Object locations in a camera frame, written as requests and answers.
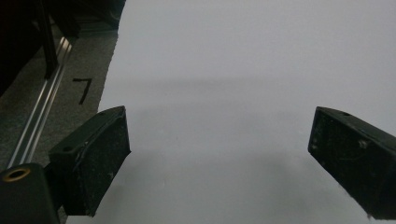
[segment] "metal edge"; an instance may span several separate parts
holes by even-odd
[[[7,168],[31,161],[35,148],[42,134],[48,114],[52,107],[56,93],[59,89],[66,64],[72,49],[71,43],[63,37],[57,49],[59,65],[50,79],[44,81],[43,87],[38,94],[35,106],[26,121],[14,153],[12,154]]]

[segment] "screw hole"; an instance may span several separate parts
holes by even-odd
[[[64,147],[63,152],[69,152],[71,150],[73,150],[72,147]]]
[[[30,169],[29,168],[20,168],[9,172],[7,175],[3,177],[3,180],[6,182],[13,182],[20,180],[27,175],[29,175]]]

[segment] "gray surface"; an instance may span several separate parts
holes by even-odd
[[[317,105],[396,133],[394,1],[129,1],[101,109],[132,153],[69,224],[357,224],[312,158]]]

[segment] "white table surface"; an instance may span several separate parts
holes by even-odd
[[[88,223],[369,219],[307,152],[317,105],[396,134],[396,2],[128,0],[100,110],[132,154]]]

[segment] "black number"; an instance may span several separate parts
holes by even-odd
[[[82,94],[81,100],[79,100],[79,105],[82,105],[85,101],[85,97],[87,97],[88,91],[90,90],[92,78],[73,78],[73,81],[75,82],[82,82],[86,81],[87,86],[85,87],[84,93]]]

